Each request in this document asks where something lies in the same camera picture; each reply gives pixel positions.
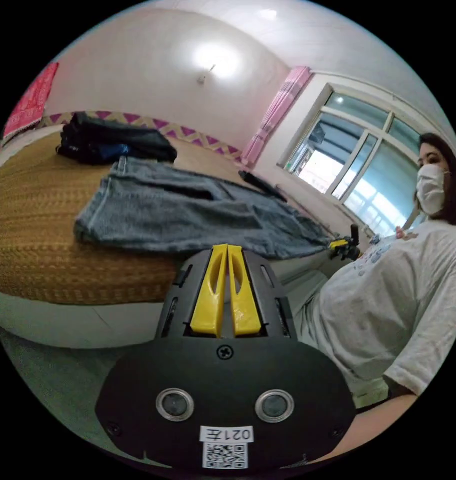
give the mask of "white face mask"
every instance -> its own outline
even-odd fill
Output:
[[[427,215],[435,215],[444,204],[444,175],[448,173],[438,165],[428,163],[418,170],[416,196]]]

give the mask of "woman's arm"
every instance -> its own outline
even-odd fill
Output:
[[[358,414],[335,449],[310,463],[331,459],[373,440],[398,420],[416,399],[413,394],[402,395]]]

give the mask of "window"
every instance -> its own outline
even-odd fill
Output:
[[[408,126],[403,121],[394,118],[388,133],[406,145],[412,152],[418,155],[418,138],[419,133]]]
[[[338,93],[332,93],[325,106],[365,120],[379,129],[384,127],[386,119],[388,118],[387,111],[351,96],[340,95]]]
[[[348,187],[355,179],[356,175],[358,175],[359,171],[365,164],[366,160],[368,160],[368,156],[373,150],[373,147],[376,144],[376,140],[376,137],[370,134],[366,137],[363,146],[356,154],[356,157],[354,158],[353,163],[349,167],[349,170],[344,174],[344,177],[341,179],[340,183],[333,192],[334,197],[340,199],[346,192]]]
[[[344,205],[373,232],[390,235],[413,211],[417,171],[414,162],[383,141]]]
[[[284,168],[388,236],[423,221],[413,203],[418,138],[394,112],[332,92]]]
[[[354,123],[322,113],[291,156],[287,168],[325,193],[348,162],[363,131]]]

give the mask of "window frame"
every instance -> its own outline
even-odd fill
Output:
[[[337,110],[332,107],[326,106],[326,102],[330,98],[332,94],[340,94],[340,95],[347,95],[350,96],[354,99],[360,100],[362,102],[368,103],[369,105],[372,105],[373,107],[380,108],[386,112],[388,112],[388,116],[386,118],[385,124],[383,128],[378,128],[369,122],[358,118],[354,115],[351,115],[349,113],[342,112],[340,110]],[[277,166],[281,169],[283,169],[288,175],[290,175],[291,178],[295,178],[297,181],[301,182],[304,186],[304,188],[311,188],[313,189],[317,194],[321,195],[324,199],[329,199],[329,201],[335,205],[339,210],[341,210],[345,215],[347,215],[349,218],[352,220],[356,221],[357,223],[361,223],[364,225],[363,231],[370,237],[374,235],[374,232],[371,231],[371,229],[368,227],[368,225],[365,224],[363,220],[358,218],[358,216],[352,212],[348,207],[344,205],[344,202],[346,199],[350,196],[350,194],[353,192],[353,190],[356,188],[356,185],[358,182],[363,178],[363,175],[366,173],[366,170],[369,168],[373,158],[375,157],[376,153],[379,150],[379,147],[381,146],[382,142],[387,142],[388,144],[392,145],[394,148],[399,150],[404,156],[406,156],[408,159],[410,159],[412,162],[414,162],[417,165],[418,162],[418,156],[405,144],[400,142],[398,139],[392,137],[390,134],[388,134],[388,130],[391,127],[391,124],[394,120],[394,118],[399,119],[400,121],[404,122],[407,124],[409,127],[414,129],[416,132],[422,132],[424,131],[424,128],[418,124],[415,120],[409,118],[404,112],[399,111],[394,107],[393,105],[388,104],[385,101],[382,101],[378,98],[372,97],[371,95],[367,95],[364,92],[352,89],[350,87],[346,87],[344,85],[338,85],[338,84],[333,84],[333,83],[327,83],[325,88],[323,89],[321,95],[317,98],[316,104],[321,106],[317,109],[314,110],[314,112],[311,115],[311,118],[308,120],[308,122],[305,124],[303,130],[298,136],[298,141],[293,144],[293,147],[290,148],[286,153],[285,153],[285,158],[277,164]],[[305,139],[311,135],[313,129],[317,125],[317,122],[319,120],[319,117],[323,114],[330,114],[335,117],[338,117],[343,120],[347,120],[348,122],[351,122],[355,125],[358,125],[364,129],[363,133],[361,134],[361,137],[359,138],[358,142],[356,143],[355,148],[351,152],[350,156],[348,157],[348,160],[346,161],[345,165],[339,172],[339,174],[336,176],[334,181],[331,183],[329,188],[325,193],[322,193],[318,191],[315,187],[312,187],[310,184],[305,182],[304,180],[299,179],[298,176],[293,175],[293,173],[289,170],[287,170],[285,167],[288,164],[289,160],[293,156],[293,154],[296,152],[296,150],[300,147],[300,145],[305,141]],[[368,135],[373,135],[376,138],[376,143],[371,150],[369,156],[365,160],[363,166],[359,170],[359,172],[356,174],[354,177],[353,181],[351,184],[348,186],[348,188],[345,190],[343,195],[341,196],[340,199],[337,199],[336,197],[333,196],[333,192],[336,190],[337,186],[343,179],[344,175],[346,172],[350,169],[351,165],[353,164],[354,160],[356,159],[358,153],[360,152],[361,148],[363,147],[363,144],[368,137]],[[418,211],[416,210],[416,207],[413,205],[413,210],[411,214],[408,216],[408,219],[406,220],[404,225],[401,225],[401,227],[404,228],[409,228],[411,224],[415,221],[416,217],[418,216]]]

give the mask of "window pane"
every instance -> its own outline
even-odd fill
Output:
[[[341,163],[315,150],[298,176],[321,193],[325,193],[342,168]]]
[[[334,197],[336,197],[337,199],[340,199],[343,196],[343,194],[346,192],[346,189],[351,185],[351,182],[354,180],[356,175],[358,175],[358,172],[361,170],[364,163],[368,159],[369,154],[373,150],[375,143],[376,143],[376,137],[374,137],[373,135],[368,135],[366,137],[366,140],[364,141],[364,144],[361,147],[361,150],[356,155],[356,158],[351,164],[351,167],[345,173],[340,183],[334,190],[333,192]]]
[[[394,118],[388,133],[418,155],[419,133],[413,130],[405,122]]]
[[[413,210],[417,170],[412,160],[382,142],[344,204],[376,234],[392,235]]]
[[[285,168],[324,193],[351,156],[363,132],[358,125],[322,113]]]
[[[367,104],[361,100],[339,93],[332,93],[326,102],[326,106],[337,109],[340,112],[358,117],[365,122],[382,129],[388,118],[388,112],[378,107]]]

